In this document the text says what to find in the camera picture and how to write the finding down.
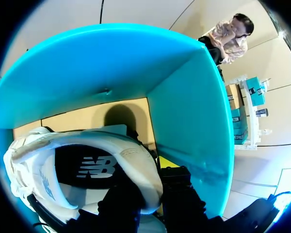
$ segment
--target teal shoebox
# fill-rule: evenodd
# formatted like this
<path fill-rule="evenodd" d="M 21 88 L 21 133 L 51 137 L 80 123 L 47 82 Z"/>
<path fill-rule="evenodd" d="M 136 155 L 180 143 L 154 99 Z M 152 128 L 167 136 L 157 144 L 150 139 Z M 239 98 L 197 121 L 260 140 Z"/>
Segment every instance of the teal shoebox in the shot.
<path fill-rule="evenodd" d="M 234 144 L 242 145 L 248 138 L 248 127 L 234 129 Z"/>
<path fill-rule="evenodd" d="M 247 127 L 247 115 L 244 106 L 231 110 L 231 114 L 234 129 Z"/>
<path fill-rule="evenodd" d="M 246 80 L 253 106 L 265 104 L 264 90 L 257 77 Z"/>

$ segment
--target white shelf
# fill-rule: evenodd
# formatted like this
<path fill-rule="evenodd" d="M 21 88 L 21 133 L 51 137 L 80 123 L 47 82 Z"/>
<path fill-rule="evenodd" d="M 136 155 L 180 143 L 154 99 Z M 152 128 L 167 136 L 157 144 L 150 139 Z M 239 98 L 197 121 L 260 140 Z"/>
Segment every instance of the white shelf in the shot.
<path fill-rule="evenodd" d="M 257 107 L 253 106 L 251 101 L 251 95 L 247 86 L 247 76 L 242 75 L 237 77 L 229 82 L 226 82 L 225 85 L 230 84 L 239 84 L 241 88 L 244 89 L 246 100 L 249 109 L 249 121 L 250 121 L 250 135 L 243 145 L 235 145 L 236 150 L 257 150 L 257 143 L 261 142 L 261 130 L 259 129 L 259 118 L 256 115 Z"/>

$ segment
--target floral shirt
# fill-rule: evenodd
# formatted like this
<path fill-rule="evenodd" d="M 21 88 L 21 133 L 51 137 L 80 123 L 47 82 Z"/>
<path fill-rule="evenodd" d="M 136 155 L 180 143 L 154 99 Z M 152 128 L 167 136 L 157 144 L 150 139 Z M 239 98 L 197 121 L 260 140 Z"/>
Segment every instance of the floral shirt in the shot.
<path fill-rule="evenodd" d="M 229 21 L 220 21 L 211 31 L 214 38 L 220 40 L 221 37 L 228 35 Z M 221 61 L 222 64 L 231 64 L 237 58 L 242 57 L 248 50 L 248 45 L 245 37 L 233 38 L 224 46 L 224 51 L 227 57 Z"/>

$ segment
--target blue light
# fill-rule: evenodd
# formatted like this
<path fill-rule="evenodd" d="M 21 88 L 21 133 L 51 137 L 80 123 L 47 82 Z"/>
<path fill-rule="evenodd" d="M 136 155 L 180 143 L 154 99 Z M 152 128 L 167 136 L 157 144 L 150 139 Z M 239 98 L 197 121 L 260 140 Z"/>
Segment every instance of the blue light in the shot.
<path fill-rule="evenodd" d="M 273 222 L 277 222 L 278 219 L 280 219 L 283 212 L 286 210 L 288 205 L 291 203 L 291 194 L 283 194 L 281 196 L 278 196 L 276 198 L 276 201 L 274 203 L 274 207 L 279 210 L 279 213 L 273 220 Z"/>

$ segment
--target white shoe upper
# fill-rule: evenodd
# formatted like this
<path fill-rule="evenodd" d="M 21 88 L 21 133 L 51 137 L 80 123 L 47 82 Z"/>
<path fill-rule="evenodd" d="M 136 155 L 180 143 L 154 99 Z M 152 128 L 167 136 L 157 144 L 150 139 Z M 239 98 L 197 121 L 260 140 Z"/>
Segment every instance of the white shoe upper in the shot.
<path fill-rule="evenodd" d="M 84 189 L 61 184 L 57 180 L 55 148 L 72 144 L 100 148 L 113 155 L 140 189 L 146 202 L 142 213 L 150 214 L 158 209 L 162 183 L 153 158 L 142 145 L 118 134 L 96 130 L 50 133 L 44 127 L 16 139 L 3 157 L 12 193 L 28 208 L 34 211 L 27 201 L 27 196 L 34 194 L 42 205 L 63 222 L 76 218 L 80 208 L 97 213 L 97 203 L 103 200 L 108 189 L 87 189 L 84 194 Z M 82 206 L 70 203 L 71 193 L 80 196 L 78 192 L 85 199 Z"/>

